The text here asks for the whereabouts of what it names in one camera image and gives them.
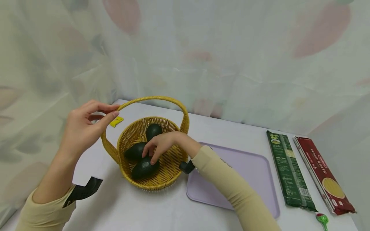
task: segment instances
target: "spaghetti package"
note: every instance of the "spaghetti package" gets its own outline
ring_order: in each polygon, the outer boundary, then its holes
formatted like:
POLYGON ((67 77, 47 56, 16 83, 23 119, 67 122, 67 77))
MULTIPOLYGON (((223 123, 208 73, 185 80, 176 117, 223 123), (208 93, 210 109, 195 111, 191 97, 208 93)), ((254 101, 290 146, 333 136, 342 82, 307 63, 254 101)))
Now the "spaghetti package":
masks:
POLYGON ((267 131, 285 204, 317 212, 286 135, 267 131))
POLYGON ((294 143, 328 209, 336 215, 356 213, 313 141, 296 136, 294 143))

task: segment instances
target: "yellow sticky note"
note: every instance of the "yellow sticky note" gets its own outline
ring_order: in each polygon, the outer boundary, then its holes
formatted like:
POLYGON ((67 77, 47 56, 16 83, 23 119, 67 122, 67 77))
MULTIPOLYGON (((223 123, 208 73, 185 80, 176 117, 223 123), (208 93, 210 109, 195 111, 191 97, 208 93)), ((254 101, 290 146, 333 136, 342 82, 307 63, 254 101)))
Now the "yellow sticky note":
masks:
POLYGON ((123 118, 122 117, 119 117, 119 116, 117 116, 117 118, 115 118, 111 123, 110 123, 110 125, 112 126, 112 127, 116 127, 117 126, 117 124, 119 124, 119 123, 121 123, 123 121, 123 118))

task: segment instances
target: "beige sleeve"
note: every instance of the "beige sleeve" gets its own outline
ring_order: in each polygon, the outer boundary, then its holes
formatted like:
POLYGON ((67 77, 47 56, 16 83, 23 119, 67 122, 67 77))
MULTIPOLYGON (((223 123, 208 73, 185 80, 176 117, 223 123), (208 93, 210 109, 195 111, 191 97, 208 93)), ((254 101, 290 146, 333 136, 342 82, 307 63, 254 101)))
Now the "beige sleeve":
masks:
POLYGON ((76 202, 62 208, 74 188, 71 186, 62 198, 47 204, 33 202, 33 191, 21 211, 16 231, 62 231, 76 208, 76 202))
POLYGON ((257 192, 210 147, 203 146, 192 162, 231 203, 243 230, 281 230, 257 192))

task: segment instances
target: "basket handle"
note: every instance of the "basket handle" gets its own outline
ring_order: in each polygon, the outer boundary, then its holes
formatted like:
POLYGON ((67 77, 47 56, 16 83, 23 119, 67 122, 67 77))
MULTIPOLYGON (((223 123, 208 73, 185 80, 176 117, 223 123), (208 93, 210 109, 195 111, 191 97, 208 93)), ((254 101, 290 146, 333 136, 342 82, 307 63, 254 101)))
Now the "basket handle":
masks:
MULTIPOLYGON (((137 103, 137 102, 140 102, 140 101, 145 101, 145 100, 151 100, 151 99, 165 100, 165 101, 174 103, 177 106, 179 106, 181 108, 183 114, 184 114, 184 116, 182 118, 181 126, 180 126, 180 132, 183 132, 185 134, 188 133, 189 124, 190 124, 188 111, 186 110, 186 107, 180 101, 178 101, 177 99, 171 98, 171 97, 167 97, 167 96, 148 96, 148 97, 142 97, 142 98, 134 99, 134 100, 128 101, 128 102, 122 104, 121 106, 119 106, 117 111, 122 110, 123 108, 127 107, 130 104, 137 103)), ((118 150, 111 144, 111 142, 109 142, 107 140, 106 131, 104 131, 103 134, 101 134, 101 140, 102 140, 103 146, 106 149, 106 151, 108 152, 108 154, 113 158, 114 161, 116 161, 117 164, 120 164, 118 150)))

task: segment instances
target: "sheer white curtain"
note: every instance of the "sheer white curtain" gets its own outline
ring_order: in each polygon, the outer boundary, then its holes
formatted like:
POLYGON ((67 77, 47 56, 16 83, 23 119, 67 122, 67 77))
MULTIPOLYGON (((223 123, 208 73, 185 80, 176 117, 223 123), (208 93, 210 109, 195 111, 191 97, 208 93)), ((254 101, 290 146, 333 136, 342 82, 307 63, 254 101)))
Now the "sheer white curtain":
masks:
MULTIPOLYGON (((352 190, 362 175, 345 168, 368 160, 367 1, 1 4, 3 207, 24 198, 6 197, 20 191, 10 183, 49 164, 69 110, 91 98, 167 95, 192 113, 310 135, 357 210, 368 213, 364 195, 352 190)), ((40 175, 19 187, 28 192, 40 175)))

